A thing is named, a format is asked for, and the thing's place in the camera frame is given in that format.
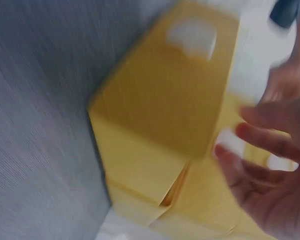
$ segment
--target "human hand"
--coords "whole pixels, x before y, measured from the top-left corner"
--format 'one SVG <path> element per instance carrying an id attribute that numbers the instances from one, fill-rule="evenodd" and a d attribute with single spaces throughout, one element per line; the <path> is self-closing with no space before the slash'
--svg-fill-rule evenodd
<path id="1" fill-rule="evenodd" d="M 240 114 L 247 123 L 237 126 L 238 137 L 299 167 L 294 172 L 270 170 L 217 145 L 214 151 L 226 182 L 238 204 L 267 234 L 300 240 L 300 98 L 243 107 Z"/>
<path id="2" fill-rule="evenodd" d="M 270 70 L 260 102 L 278 102 L 297 97 L 300 97 L 300 60 L 292 57 Z"/>

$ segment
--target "gray surface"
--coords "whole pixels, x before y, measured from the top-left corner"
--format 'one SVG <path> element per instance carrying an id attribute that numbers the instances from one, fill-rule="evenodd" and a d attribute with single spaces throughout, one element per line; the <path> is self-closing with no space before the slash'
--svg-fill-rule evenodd
<path id="1" fill-rule="evenodd" d="M 0 0 L 0 240 L 92 240 L 89 96 L 171 0 Z"/>

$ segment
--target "yellow cardboard box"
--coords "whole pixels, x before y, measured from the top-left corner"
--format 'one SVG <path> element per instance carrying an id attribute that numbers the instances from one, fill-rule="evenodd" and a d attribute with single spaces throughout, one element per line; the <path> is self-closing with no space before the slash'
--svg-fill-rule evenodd
<path id="1" fill-rule="evenodd" d="M 169 40 L 175 26 L 190 20 L 216 30 L 213 51 L 193 54 Z M 134 193 L 157 207 L 145 211 L 143 224 L 162 213 L 164 200 L 170 198 L 173 204 L 175 195 L 168 194 L 172 186 L 189 161 L 202 161 L 207 153 L 238 27 L 235 18 L 181 1 L 128 54 L 90 103 L 106 177 L 122 186 L 122 194 L 110 187 L 113 203 Z"/>
<path id="2" fill-rule="evenodd" d="M 181 1 L 97 92 L 88 111 L 120 214 L 163 232 L 172 223 L 183 239 L 228 237 L 240 222 L 211 156 L 220 130 L 241 121 L 240 99 L 225 95 L 238 28 L 231 16 Z M 198 37 L 203 52 L 189 48 L 200 50 Z"/>

